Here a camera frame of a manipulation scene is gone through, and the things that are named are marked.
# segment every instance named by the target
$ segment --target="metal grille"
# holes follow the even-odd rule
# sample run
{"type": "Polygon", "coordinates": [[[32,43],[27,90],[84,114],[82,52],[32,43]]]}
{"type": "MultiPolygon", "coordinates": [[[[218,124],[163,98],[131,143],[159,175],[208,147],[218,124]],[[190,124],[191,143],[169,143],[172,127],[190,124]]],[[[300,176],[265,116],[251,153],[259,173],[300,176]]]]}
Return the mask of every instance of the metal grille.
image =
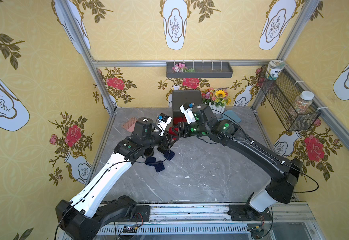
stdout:
{"type": "Polygon", "coordinates": [[[298,114],[293,108],[293,102],[304,91],[287,71],[282,71],[278,78],[269,80],[264,77],[268,66],[262,66],[258,76],[258,85],[272,105],[282,125],[287,131],[308,130],[320,116],[315,103],[312,103],[303,114],[298,114]]]}
{"type": "MultiPolygon", "coordinates": [[[[222,223],[222,224],[157,224],[157,225],[143,225],[138,228],[137,233],[121,233],[124,225],[117,226],[117,234],[119,235],[173,235],[173,234],[233,234],[245,233],[246,223],[222,223]]],[[[115,233],[113,225],[106,225],[102,227],[98,235],[111,235],[115,233]]]]}

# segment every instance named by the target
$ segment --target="artificial flower bouquet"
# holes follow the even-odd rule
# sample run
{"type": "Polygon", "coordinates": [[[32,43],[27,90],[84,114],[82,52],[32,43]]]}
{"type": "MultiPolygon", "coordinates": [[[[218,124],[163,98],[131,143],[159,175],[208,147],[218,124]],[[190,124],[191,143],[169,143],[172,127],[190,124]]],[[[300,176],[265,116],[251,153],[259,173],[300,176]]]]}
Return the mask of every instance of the artificial flower bouquet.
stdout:
{"type": "Polygon", "coordinates": [[[172,67],[172,69],[176,73],[194,73],[193,68],[188,69],[188,67],[186,67],[185,64],[182,63],[176,64],[174,67],[172,67]]]}
{"type": "Polygon", "coordinates": [[[201,93],[202,102],[212,108],[213,113],[223,112],[225,105],[230,103],[228,93],[223,89],[208,88],[201,93]]]}

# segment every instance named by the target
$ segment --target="black wire basket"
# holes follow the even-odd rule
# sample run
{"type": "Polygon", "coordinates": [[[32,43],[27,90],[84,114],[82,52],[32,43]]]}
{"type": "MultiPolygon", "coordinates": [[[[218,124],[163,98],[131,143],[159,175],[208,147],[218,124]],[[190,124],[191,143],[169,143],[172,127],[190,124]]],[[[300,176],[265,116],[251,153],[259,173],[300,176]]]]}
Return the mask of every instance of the black wire basket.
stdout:
{"type": "Polygon", "coordinates": [[[286,70],[281,71],[275,80],[266,78],[264,75],[267,67],[267,65],[261,67],[261,74],[258,75],[257,82],[282,125],[289,132],[308,130],[320,116],[321,111],[317,109],[315,103],[312,103],[305,113],[297,113],[293,103],[304,89],[296,84],[286,70]]]}

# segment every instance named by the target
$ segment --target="sunflower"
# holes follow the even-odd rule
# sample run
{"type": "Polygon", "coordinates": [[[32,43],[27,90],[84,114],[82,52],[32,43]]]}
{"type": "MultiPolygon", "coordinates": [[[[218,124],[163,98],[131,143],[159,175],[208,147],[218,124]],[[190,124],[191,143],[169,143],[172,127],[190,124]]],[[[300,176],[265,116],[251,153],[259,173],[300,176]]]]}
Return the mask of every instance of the sunflower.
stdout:
{"type": "Polygon", "coordinates": [[[215,94],[218,98],[225,98],[226,97],[226,93],[223,90],[218,90],[215,94]]]}

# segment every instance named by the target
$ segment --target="red wire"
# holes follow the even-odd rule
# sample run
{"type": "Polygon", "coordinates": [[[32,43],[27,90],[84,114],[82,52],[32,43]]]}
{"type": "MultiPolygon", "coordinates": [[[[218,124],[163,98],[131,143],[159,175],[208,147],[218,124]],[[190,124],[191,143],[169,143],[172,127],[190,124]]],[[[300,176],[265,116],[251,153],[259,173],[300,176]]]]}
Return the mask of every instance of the red wire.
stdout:
{"type": "Polygon", "coordinates": [[[141,216],[141,214],[139,212],[137,214],[140,215],[140,217],[141,217],[141,225],[140,226],[142,226],[144,224],[143,216],[141,216]]]}

